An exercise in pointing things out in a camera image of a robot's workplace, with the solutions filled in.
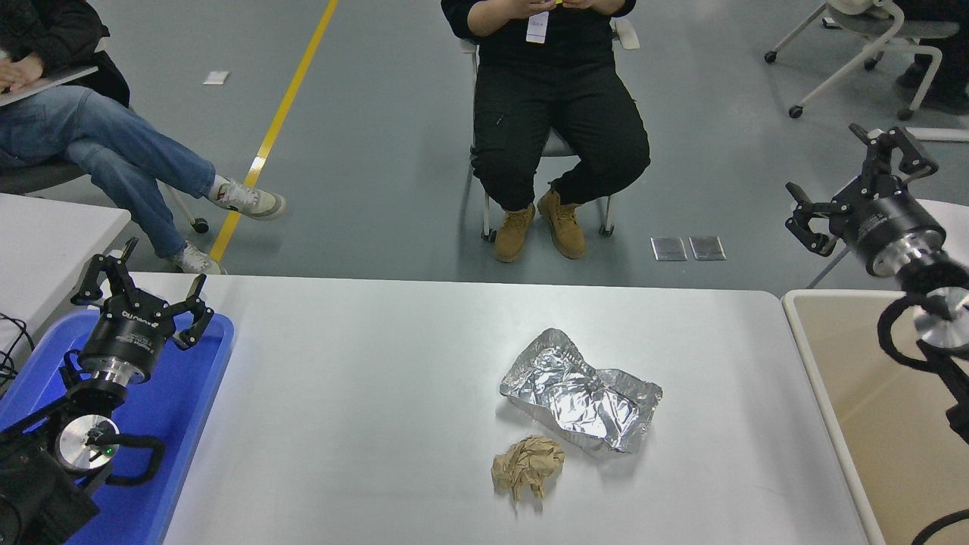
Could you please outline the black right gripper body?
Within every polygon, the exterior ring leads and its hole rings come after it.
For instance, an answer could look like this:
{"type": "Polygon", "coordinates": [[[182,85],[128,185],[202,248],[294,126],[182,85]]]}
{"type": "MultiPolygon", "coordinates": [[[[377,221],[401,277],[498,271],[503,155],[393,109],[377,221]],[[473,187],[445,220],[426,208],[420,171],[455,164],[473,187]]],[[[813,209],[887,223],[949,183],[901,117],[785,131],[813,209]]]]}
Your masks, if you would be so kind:
{"type": "Polygon", "coordinates": [[[887,249],[904,241],[928,251],[943,247],[945,229],[898,176],[876,176],[874,186],[862,190],[858,176],[833,197],[834,203],[848,207],[847,213],[830,217],[831,234],[843,239],[861,262],[887,263],[887,249]]]}

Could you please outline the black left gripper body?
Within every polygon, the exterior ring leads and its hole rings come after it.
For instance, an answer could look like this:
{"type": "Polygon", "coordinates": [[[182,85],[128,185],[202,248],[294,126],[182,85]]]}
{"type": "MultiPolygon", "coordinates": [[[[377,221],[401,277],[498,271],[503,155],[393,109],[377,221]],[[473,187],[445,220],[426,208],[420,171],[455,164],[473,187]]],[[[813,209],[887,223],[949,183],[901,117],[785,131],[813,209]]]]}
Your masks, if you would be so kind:
{"type": "Polygon", "coordinates": [[[174,332],[172,317],[159,317],[167,302],[146,292],[132,297],[114,294],[101,308],[99,321],[79,353],[89,373],[114,359],[130,363],[139,373],[152,373],[167,339],[174,332]]]}

